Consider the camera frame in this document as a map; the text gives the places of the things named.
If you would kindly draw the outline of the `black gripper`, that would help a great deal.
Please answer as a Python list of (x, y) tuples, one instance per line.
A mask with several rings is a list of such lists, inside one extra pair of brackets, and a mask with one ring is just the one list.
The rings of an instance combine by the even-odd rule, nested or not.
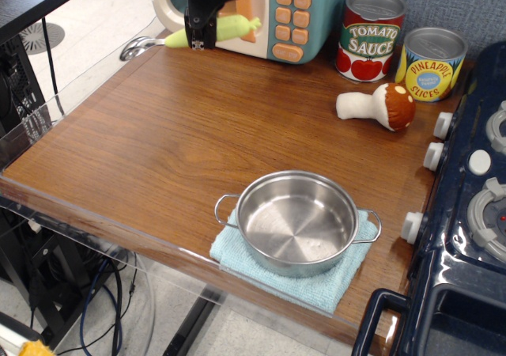
[(214, 49), (217, 42), (217, 12), (232, 0), (187, 0), (185, 34), (190, 49)]

